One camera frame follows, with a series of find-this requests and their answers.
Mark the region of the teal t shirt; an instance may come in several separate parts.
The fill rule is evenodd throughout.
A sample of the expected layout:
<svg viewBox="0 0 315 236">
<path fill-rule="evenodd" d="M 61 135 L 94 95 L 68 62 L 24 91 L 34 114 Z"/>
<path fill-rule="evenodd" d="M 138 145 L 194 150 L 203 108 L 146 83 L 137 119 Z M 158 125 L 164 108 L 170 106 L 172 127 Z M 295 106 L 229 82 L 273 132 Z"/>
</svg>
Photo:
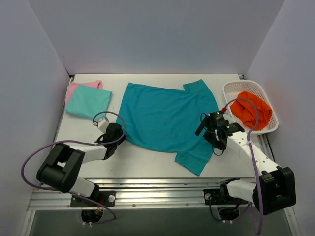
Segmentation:
<svg viewBox="0 0 315 236">
<path fill-rule="evenodd" d="M 199 176 L 212 156 L 212 145 L 195 131 L 202 113 L 218 111 L 203 80 L 183 90 L 129 83 L 117 123 L 126 125 L 126 139 L 141 148 L 175 153 L 175 162 Z"/>
</svg>

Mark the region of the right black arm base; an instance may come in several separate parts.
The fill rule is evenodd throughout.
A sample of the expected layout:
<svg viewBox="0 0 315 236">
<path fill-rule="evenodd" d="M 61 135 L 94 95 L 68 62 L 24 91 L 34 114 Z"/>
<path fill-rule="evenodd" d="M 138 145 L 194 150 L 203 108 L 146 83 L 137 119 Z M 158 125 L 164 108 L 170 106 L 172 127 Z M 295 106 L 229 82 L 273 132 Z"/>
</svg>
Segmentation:
<svg viewBox="0 0 315 236">
<path fill-rule="evenodd" d="M 204 202 L 206 205 L 245 205 L 248 202 L 239 198 L 225 197 L 219 188 L 204 189 Z"/>
</svg>

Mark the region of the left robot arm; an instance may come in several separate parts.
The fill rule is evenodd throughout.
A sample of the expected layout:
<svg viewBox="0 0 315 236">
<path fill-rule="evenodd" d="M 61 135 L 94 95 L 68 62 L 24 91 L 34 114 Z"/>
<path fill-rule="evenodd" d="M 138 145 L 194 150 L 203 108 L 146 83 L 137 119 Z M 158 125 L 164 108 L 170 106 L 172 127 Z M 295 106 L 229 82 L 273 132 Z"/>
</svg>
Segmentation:
<svg viewBox="0 0 315 236">
<path fill-rule="evenodd" d="M 118 123 L 109 123 L 95 145 L 57 144 L 40 166 L 36 178 L 60 192 L 82 195 L 81 199 L 86 205 L 94 206 L 99 201 L 99 187 L 79 177 L 81 166 L 84 163 L 108 159 L 125 139 L 122 126 Z"/>
</svg>

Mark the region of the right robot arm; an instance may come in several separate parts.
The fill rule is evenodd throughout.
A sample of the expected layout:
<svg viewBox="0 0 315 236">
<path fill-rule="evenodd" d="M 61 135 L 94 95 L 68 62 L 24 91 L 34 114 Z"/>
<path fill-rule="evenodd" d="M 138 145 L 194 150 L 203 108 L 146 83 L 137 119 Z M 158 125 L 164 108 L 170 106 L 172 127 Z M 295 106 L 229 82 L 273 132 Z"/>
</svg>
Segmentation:
<svg viewBox="0 0 315 236">
<path fill-rule="evenodd" d="M 296 204 L 295 176 L 291 168 L 269 159 L 238 123 L 229 123 L 223 111 L 206 114 L 195 134 L 203 135 L 212 147 L 232 149 L 247 166 L 254 168 L 256 183 L 231 178 L 220 184 L 219 198 L 224 203 L 241 199 L 253 203 L 263 215 Z"/>
</svg>

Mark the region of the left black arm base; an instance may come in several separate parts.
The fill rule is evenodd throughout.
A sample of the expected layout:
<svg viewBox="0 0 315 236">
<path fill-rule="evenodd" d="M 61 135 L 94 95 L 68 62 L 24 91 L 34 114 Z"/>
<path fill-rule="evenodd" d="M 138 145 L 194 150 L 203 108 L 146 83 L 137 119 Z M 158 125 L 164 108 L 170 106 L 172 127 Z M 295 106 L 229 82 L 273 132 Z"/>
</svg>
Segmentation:
<svg viewBox="0 0 315 236">
<path fill-rule="evenodd" d="M 115 191 L 100 190 L 96 194 L 93 193 L 90 197 L 80 197 L 78 194 L 71 196 L 71 207 L 97 207 L 94 202 L 102 204 L 106 207 L 114 207 L 116 200 Z"/>
</svg>

